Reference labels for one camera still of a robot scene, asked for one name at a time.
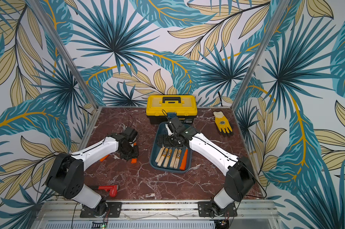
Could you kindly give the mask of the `teal plastic tray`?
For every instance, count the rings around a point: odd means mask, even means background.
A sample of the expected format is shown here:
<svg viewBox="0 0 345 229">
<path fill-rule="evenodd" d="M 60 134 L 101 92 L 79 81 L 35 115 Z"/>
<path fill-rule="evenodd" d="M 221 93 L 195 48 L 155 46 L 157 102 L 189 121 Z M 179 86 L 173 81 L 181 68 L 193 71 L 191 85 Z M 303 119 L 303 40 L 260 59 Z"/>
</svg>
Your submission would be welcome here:
<svg viewBox="0 0 345 229">
<path fill-rule="evenodd" d="M 172 153 L 170 155 L 167 167 L 164 167 L 164 161 L 163 161 L 161 166 L 158 166 L 158 161 L 156 162 L 156 159 L 159 157 L 159 153 L 160 153 L 161 149 L 163 148 L 163 146 L 164 146 L 164 148 L 162 150 L 161 155 L 163 154 L 165 148 L 168 147 L 166 141 L 164 141 L 164 138 L 166 138 L 166 137 L 169 138 L 166 124 L 167 124 L 167 122 L 162 122 L 158 126 L 158 129 L 156 132 L 156 137 L 155 137 L 153 147 L 151 150 L 150 165 L 155 170 L 160 170 L 160 171 L 164 171 L 164 172 L 171 172 L 171 173 L 179 173 L 179 174 L 186 173 L 190 169 L 191 161 L 192 161 L 192 150 L 187 148 L 186 146 L 182 146 L 182 147 L 177 148 L 177 149 L 182 150 L 177 168 L 174 168 L 175 162 L 173 162 L 174 151 L 176 149 L 175 147 L 172 147 Z M 186 155 L 185 169 L 180 170 L 180 167 L 181 167 L 181 164 L 183 162 L 185 155 Z"/>
</svg>

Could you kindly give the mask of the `wooden handle sickle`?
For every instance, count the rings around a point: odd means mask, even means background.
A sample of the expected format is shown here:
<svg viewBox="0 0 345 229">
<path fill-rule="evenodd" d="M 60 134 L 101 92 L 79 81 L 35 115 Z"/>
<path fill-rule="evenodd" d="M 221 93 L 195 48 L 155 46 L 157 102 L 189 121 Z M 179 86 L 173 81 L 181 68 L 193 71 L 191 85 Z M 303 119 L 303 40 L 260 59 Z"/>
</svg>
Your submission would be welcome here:
<svg viewBox="0 0 345 229">
<path fill-rule="evenodd" d="M 168 149 L 168 152 L 165 156 L 165 160 L 164 160 L 164 163 L 163 163 L 163 167 L 164 168 L 167 168 L 168 164 L 169 164 L 169 161 L 170 161 L 170 157 L 171 157 L 171 154 L 172 154 L 172 151 L 173 149 L 172 148 L 169 148 Z"/>
<path fill-rule="evenodd" d="M 162 154 L 162 156 L 161 156 L 159 162 L 157 163 L 157 166 L 158 166 L 158 167 L 160 167 L 160 166 L 162 165 L 162 163 L 164 162 L 164 159 L 165 159 L 165 156 L 166 156 L 166 154 L 167 154 L 167 152 L 168 152 L 168 149 L 169 149 L 169 148 L 165 148 L 165 149 L 164 149 L 163 154 Z"/>
<path fill-rule="evenodd" d="M 181 154 L 182 154 L 182 150 L 178 149 L 177 155 L 176 155 L 176 159 L 175 159 L 175 162 L 174 162 L 174 166 L 173 166 L 174 169 L 178 168 L 178 165 L 179 165 L 179 162 L 180 162 L 180 158 L 181 158 Z"/>
<path fill-rule="evenodd" d="M 156 163 L 159 162 L 159 160 L 160 160 L 160 158 L 161 158 L 161 156 L 162 156 L 162 154 L 163 154 L 164 149 L 165 149 L 165 147 L 160 148 L 159 153 L 158 153 L 158 155 L 157 155 L 157 157 L 156 157 L 156 159 L 155 159 L 155 162 L 156 162 Z"/>
<path fill-rule="evenodd" d="M 178 153 L 178 148 L 175 148 L 175 149 L 174 149 L 174 152 L 173 152 L 173 154 L 172 154 L 173 156 L 172 156 L 170 165 L 169 165 L 170 168 L 173 168 L 173 167 L 174 167 L 174 164 L 175 164 L 175 161 L 176 161 L 176 157 L 177 157 L 177 153 Z"/>
</svg>

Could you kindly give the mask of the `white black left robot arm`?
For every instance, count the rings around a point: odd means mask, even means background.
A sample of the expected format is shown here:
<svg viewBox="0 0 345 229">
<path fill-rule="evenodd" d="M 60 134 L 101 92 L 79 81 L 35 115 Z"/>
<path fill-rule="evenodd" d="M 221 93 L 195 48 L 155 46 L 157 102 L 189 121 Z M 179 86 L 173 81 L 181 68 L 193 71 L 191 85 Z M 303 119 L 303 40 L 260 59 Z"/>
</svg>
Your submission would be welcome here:
<svg viewBox="0 0 345 229">
<path fill-rule="evenodd" d="M 59 154 L 46 179 L 46 186 L 66 199 L 74 200 L 102 215 L 107 204 L 101 195 L 84 183 L 84 172 L 97 161 L 110 154 L 119 152 L 122 159 L 138 157 L 135 145 L 138 132 L 127 127 L 121 133 L 112 133 L 98 143 L 73 154 Z"/>
</svg>

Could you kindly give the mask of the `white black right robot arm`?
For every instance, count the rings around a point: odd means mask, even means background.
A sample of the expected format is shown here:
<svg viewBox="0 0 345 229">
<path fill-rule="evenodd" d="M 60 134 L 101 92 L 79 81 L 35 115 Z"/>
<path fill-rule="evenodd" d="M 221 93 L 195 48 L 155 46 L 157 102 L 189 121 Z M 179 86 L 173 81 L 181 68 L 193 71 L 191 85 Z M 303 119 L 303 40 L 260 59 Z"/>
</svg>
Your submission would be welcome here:
<svg viewBox="0 0 345 229">
<path fill-rule="evenodd" d="M 161 140 L 159 146 L 187 147 L 208 159 L 225 176 L 223 188 L 209 202 L 200 202 L 203 205 L 200 216 L 218 217 L 231 210 L 235 216 L 238 208 L 235 202 L 240 203 L 256 183 L 251 161 L 220 148 L 194 127 L 182 124 L 178 117 L 161 125 L 163 132 L 157 137 Z"/>
</svg>

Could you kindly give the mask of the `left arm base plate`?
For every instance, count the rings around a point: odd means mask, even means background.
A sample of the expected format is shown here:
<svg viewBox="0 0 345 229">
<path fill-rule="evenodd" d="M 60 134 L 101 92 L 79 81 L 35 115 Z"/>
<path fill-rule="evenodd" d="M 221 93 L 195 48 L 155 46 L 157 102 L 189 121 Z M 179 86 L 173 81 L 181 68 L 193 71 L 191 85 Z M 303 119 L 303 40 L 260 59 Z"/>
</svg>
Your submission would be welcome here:
<svg viewBox="0 0 345 229">
<path fill-rule="evenodd" d="M 121 213 L 121 202 L 101 201 L 94 209 L 82 205 L 81 218 L 118 218 Z"/>
</svg>

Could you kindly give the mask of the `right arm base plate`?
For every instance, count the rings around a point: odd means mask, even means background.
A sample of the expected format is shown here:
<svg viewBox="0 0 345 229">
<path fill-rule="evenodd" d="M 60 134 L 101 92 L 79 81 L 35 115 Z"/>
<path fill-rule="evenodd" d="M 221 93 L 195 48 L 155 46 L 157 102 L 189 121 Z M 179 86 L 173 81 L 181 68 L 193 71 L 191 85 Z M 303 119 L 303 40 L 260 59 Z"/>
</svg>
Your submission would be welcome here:
<svg viewBox="0 0 345 229">
<path fill-rule="evenodd" d="M 230 203 L 225 208 L 220 208 L 213 201 L 199 201 L 198 203 L 199 217 L 236 217 L 237 208 L 235 203 Z"/>
</svg>

